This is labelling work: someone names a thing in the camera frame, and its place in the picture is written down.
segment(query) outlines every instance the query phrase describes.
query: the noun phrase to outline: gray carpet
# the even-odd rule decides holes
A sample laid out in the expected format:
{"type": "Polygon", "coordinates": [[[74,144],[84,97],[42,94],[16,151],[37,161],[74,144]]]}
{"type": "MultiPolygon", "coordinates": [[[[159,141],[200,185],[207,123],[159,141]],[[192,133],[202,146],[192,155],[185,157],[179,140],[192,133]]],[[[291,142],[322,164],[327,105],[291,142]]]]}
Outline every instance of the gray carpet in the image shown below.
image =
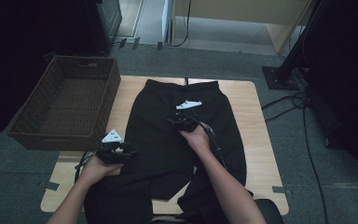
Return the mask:
{"type": "MultiPolygon", "coordinates": [[[[256,85],[260,104],[295,91],[271,91],[261,66],[279,66],[283,57],[139,46],[114,46],[121,75],[198,77],[249,80],[256,85]]],[[[292,106],[282,102],[264,111],[273,117],[292,106]]],[[[268,123],[268,133],[287,195],[285,223],[324,223],[323,202],[312,171],[305,140],[302,110],[294,110],[268,123]]],[[[329,223],[358,223],[358,161],[345,150],[324,147],[324,133],[311,108],[306,109],[310,152],[321,180],[329,223]]],[[[40,210],[44,190],[58,152],[28,151],[6,132],[0,133],[0,223],[44,223],[51,216],[40,210]]],[[[81,216],[80,223],[85,223],[81,216]]]]}

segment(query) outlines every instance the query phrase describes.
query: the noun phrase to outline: white tag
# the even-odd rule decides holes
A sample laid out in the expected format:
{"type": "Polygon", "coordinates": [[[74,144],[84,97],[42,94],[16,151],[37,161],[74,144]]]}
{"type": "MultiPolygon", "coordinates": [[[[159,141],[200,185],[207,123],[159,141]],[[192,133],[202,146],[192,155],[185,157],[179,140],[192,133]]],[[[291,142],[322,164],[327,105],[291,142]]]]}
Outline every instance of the white tag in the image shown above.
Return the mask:
{"type": "Polygon", "coordinates": [[[194,106],[202,105],[201,101],[193,102],[193,101],[185,101],[181,105],[177,105],[176,109],[188,109],[194,106]]]}
{"type": "Polygon", "coordinates": [[[103,139],[103,143],[110,143],[110,142],[121,142],[123,140],[120,135],[116,132],[116,130],[110,131],[109,134],[103,139]]]}

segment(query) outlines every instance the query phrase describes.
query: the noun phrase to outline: left hand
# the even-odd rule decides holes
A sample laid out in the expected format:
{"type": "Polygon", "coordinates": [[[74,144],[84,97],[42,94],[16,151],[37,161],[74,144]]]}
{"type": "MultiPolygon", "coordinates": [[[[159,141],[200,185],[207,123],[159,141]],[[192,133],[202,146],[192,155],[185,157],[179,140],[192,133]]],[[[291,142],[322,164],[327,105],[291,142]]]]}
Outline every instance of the left hand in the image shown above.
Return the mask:
{"type": "Polygon", "coordinates": [[[97,156],[92,156],[83,167],[77,181],[83,182],[90,187],[110,172],[121,168],[122,166],[123,164],[104,164],[97,156]]]}

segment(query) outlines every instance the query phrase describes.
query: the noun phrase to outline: right hand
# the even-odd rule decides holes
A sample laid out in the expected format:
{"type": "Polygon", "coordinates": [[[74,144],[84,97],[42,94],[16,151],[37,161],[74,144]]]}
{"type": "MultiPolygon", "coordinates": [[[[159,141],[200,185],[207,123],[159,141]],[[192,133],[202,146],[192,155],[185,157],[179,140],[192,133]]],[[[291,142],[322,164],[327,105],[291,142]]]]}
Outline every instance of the right hand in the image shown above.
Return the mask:
{"type": "Polygon", "coordinates": [[[209,136],[200,125],[192,133],[181,131],[180,134],[198,155],[202,152],[211,151],[209,148],[209,136]]]}

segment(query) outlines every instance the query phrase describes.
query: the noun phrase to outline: person's arm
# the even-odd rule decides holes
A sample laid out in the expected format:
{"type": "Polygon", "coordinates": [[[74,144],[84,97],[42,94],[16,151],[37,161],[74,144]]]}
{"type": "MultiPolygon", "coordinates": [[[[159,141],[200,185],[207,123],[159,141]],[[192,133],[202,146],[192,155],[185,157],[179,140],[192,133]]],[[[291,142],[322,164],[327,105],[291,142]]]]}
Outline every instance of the person's arm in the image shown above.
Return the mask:
{"type": "Polygon", "coordinates": [[[89,158],[80,177],[69,191],[62,204],[48,221],[50,223],[77,223],[84,199],[91,186],[122,164],[105,165],[96,156],[89,158]]]}
{"type": "Polygon", "coordinates": [[[266,223],[248,190],[216,159],[209,147],[209,137],[198,126],[192,133],[180,132],[199,156],[220,206],[230,223],[266,223]]]}

